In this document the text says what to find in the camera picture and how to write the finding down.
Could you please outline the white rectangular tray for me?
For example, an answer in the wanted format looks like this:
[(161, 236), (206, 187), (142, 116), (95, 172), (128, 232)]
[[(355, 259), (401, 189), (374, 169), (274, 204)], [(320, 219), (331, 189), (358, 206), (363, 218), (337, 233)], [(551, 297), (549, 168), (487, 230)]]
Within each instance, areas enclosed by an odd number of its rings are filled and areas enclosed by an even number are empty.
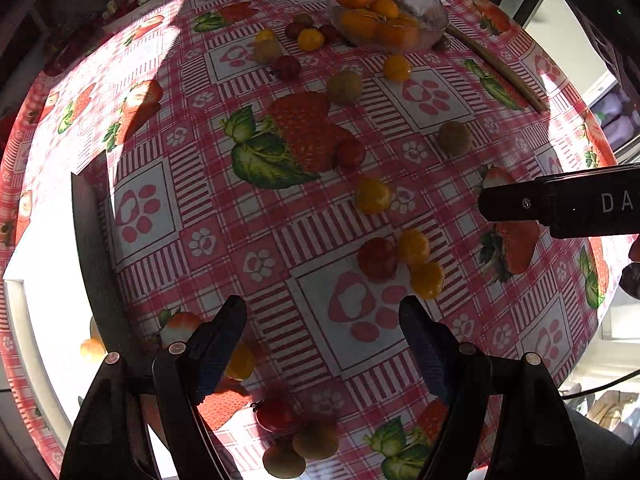
[(145, 361), (116, 278), (115, 202), (88, 178), (52, 171), (3, 274), (10, 327), (37, 408), (57, 444), (70, 440), (100, 362), (81, 344), (95, 328), (109, 352)]

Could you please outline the yellow cherry tomato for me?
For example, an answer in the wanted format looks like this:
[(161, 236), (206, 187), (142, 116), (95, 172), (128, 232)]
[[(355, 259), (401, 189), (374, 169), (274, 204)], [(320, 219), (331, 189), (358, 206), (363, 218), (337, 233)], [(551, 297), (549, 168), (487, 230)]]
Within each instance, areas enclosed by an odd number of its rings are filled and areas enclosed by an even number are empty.
[(305, 28), (299, 33), (297, 44), (300, 50), (312, 52), (320, 49), (324, 45), (324, 36), (319, 29)]

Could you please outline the red tomato on strawberry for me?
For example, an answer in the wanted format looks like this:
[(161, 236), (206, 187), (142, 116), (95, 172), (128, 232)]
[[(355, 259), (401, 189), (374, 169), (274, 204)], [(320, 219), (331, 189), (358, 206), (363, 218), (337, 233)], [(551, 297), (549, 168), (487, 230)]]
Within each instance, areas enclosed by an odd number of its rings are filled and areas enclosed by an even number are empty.
[(337, 166), (345, 170), (357, 169), (366, 157), (366, 148), (356, 138), (348, 138), (336, 146)]

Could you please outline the dark red cherry tomato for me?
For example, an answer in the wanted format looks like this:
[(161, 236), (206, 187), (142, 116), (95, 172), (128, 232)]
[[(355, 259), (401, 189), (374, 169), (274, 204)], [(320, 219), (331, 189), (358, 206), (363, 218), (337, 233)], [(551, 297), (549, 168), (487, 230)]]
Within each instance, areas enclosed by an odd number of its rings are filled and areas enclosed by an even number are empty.
[(279, 56), (271, 65), (271, 73), (282, 81), (296, 81), (302, 66), (297, 58), (291, 55)]

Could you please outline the green-brown round fruit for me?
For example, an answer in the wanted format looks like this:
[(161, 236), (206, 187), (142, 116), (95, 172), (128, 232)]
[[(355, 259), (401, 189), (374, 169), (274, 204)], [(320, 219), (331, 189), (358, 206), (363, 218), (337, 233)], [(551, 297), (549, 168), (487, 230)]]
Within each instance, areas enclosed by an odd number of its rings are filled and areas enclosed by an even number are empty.
[(253, 49), (254, 61), (268, 65), (273, 63), (277, 58), (282, 55), (282, 48), (277, 40), (264, 40), (256, 42)]

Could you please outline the green-brown fruit centre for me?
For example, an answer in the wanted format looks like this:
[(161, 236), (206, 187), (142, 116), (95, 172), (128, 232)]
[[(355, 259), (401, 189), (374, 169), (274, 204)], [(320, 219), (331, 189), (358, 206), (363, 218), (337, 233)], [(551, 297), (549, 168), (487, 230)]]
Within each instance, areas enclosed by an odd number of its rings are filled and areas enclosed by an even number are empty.
[(347, 105), (359, 100), (362, 93), (362, 78), (353, 70), (341, 70), (326, 83), (326, 93), (334, 104)]

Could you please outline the orange mandarin front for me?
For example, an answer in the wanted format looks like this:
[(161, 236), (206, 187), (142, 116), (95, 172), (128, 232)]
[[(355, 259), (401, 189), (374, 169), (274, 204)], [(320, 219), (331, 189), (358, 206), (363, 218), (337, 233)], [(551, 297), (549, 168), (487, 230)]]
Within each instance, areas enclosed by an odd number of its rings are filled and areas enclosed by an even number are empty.
[(374, 42), (389, 51), (409, 51), (420, 41), (420, 26), (412, 18), (390, 18), (379, 22)]

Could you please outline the red checkered strawberry tablecloth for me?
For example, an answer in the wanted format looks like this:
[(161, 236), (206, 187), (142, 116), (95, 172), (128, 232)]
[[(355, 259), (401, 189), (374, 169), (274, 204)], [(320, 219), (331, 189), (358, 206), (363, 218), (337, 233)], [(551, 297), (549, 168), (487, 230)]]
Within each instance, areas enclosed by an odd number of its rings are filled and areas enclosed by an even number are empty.
[[(426, 302), (460, 339), (493, 356), (540, 354), (562, 382), (615, 295), (629, 240), (555, 240), (547, 229), (492, 226), (485, 183), (612, 165), (597, 119), (547, 52), (484, 0), (442, 0), (462, 32), (508, 64), (548, 106), (535, 112), (459, 40), (408, 54), (411, 76), (383, 76), (381, 53), (299, 49), (286, 26), (328, 18), (326, 0), (172, 0), (132, 18), (67, 73), (40, 74), (1, 163), (9, 260), (52, 171), (68, 169), (115, 202), (116, 278), (142, 349), (160, 348), (175, 314), (211, 318), (245, 297), (257, 367), (296, 408), (337, 419), (337, 454), (311, 479), (411, 479), (434, 437), (435, 397), (395, 324), (410, 272), (387, 282), (359, 269), (373, 237), (420, 231), (444, 272)], [(296, 81), (254, 61), (277, 40)], [(358, 101), (332, 103), (329, 78), (353, 70)], [(357, 169), (337, 144), (358, 139)], [(390, 188), (390, 208), (363, 214), (358, 182)]]

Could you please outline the clear glass fruit bowl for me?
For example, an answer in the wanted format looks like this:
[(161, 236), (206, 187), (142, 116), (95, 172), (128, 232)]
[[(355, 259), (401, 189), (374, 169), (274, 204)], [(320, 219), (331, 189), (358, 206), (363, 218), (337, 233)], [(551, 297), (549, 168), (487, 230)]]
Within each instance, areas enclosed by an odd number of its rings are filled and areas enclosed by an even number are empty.
[[(340, 23), (338, 21), (340, 20), (340, 17), (345, 10), (350, 10), (350, 9), (343, 8), (335, 0), (326, 0), (326, 12), (328, 12), (329, 19), (332, 25), (339, 32), (340, 30), (338, 29), (338, 26), (340, 26)], [(409, 51), (399, 51), (399, 52), (389, 51), (387, 49), (384, 49), (378, 46), (374, 41), (372, 42), (372, 44), (355, 44), (355, 46), (357, 47), (362, 47), (365, 49), (375, 50), (380, 52), (411, 53), (414, 51), (431, 49), (431, 47), (433, 47), (437, 41), (442, 39), (442, 36), (444, 36), (444, 32), (446, 30), (446, 26), (449, 24), (449, 18), (448, 18), (448, 13), (446, 9), (445, 9), (445, 16), (442, 20), (430, 21), (430, 20), (427, 20), (426, 18), (417, 18), (411, 13), (411, 11), (408, 8), (406, 8), (398, 0), (372, 0), (370, 3), (370, 6), (368, 6), (367, 9), (364, 9), (364, 10), (374, 13), (378, 17), (380, 22), (384, 22), (386, 20), (389, 20), (390, 18), (412, 18), (413, 20), (416, 20), (419, 23), (420, 41), (416, 47), (414, 47)]]

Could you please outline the orange mandarin middle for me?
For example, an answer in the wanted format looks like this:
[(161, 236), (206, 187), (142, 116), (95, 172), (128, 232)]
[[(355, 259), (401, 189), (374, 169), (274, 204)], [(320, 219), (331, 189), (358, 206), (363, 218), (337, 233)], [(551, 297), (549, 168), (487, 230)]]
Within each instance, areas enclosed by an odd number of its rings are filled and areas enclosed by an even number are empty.
[(345, 10), (338, 22), (341, 34), (352, 44), (372, 44), (380, 24), (374, 13), (364, 9)]

